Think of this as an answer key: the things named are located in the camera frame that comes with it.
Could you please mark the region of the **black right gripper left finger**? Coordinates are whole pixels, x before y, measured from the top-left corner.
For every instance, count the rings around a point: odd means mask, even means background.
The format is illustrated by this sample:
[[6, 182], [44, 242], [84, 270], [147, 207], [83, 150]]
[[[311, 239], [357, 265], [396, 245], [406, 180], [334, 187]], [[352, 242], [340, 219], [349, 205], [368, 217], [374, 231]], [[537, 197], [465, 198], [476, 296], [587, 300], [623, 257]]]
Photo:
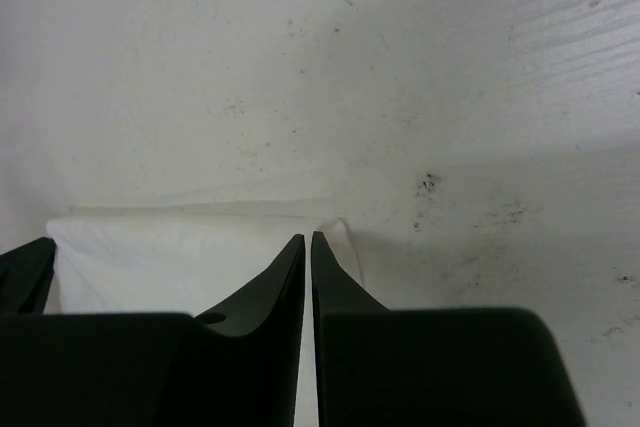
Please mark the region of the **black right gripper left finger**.
[[290, 426], [305, 242], [207, 311], [1, 312], [5, 426]]

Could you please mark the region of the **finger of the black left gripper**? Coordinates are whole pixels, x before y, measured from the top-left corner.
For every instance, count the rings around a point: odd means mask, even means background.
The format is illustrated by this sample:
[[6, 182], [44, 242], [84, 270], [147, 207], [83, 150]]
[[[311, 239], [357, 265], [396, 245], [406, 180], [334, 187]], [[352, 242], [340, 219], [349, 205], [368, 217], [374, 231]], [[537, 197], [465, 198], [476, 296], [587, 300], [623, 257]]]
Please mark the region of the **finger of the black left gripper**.
[[56, 245], [41, 237], [1, 255], [2, 315], [42, 314], [54, 276]]

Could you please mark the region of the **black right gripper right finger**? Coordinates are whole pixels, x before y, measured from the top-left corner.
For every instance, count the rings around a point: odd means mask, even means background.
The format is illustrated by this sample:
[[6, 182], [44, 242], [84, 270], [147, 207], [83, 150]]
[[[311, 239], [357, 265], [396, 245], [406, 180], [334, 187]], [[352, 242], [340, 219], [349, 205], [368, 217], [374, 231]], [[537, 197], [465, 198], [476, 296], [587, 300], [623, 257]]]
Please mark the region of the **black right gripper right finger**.
[[390, 310], [315, 232], [311, 277], [324, 426], [581, 426], [555, 340], [520, 308]]

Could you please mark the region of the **white tank top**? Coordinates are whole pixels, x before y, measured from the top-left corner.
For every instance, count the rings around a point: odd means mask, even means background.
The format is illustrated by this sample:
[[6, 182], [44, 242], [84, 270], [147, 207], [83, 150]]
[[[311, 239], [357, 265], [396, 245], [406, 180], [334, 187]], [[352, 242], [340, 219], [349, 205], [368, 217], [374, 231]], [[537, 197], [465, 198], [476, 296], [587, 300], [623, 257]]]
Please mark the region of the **white tank top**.
[[199, 314], [264, 271], [296, 234], [325, 234], [356, 282], [362, 269], [339, 219], [216, 214], [84, 215], [53, 219], [64, 313]]

